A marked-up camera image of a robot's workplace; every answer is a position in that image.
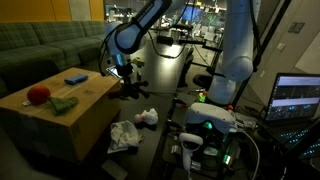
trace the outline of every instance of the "green cloth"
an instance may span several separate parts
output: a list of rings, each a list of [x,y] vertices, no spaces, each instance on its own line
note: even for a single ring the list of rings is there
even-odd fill
[[[48,98],[51,103],[51,110],[55,116],[69,111],[72,107],[78,104],[79,99],[77,97],[71,98]]]

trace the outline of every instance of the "cardboard box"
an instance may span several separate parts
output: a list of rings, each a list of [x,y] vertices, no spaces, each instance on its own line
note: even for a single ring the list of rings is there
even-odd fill
[[[78,73],[88,80],[74,86],[64,79]],[[107,93],[120,87],[119,79],[71,68],[37,83],[50,89],[52,97],[78,97],[78,104],[65,114],[54,116],[50,103],[22,106],[30,87],[0,99],[0,122],[15,146],[48,156],[81,162],[120,111],[119,99]]]

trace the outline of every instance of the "crumpled white cloth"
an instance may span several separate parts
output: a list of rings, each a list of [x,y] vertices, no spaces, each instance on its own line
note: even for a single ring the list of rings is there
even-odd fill
[[[138,147],[140,139],[136,127],[130,121],[121,121],[111,124],[111,143],[108,154],[128,150],[129,147]]]

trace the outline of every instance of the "computer monitor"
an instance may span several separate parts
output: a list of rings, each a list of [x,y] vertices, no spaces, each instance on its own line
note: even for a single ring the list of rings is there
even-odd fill
[[[313,117],[320,100],[320,75],[278,73],[265,120]]]
[[[204,11],[201,10],[198,6],[190,6],[188,5],[186,7],[186,10],[184,11],[181,19],[184,21],[192,21],[192,22],[200,22],[202,19],[202,15],[203,15]]]

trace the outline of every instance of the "blue object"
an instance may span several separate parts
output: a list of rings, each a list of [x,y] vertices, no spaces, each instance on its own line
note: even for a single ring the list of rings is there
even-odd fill
[[[64,79],[64,82],[66,82],[67,84],[70,84],[70,85],[75,85],[75,84],[83,82],[87,79],[88,79],[88,75],[78,74],[76,76],[72,76],[72,77]]]

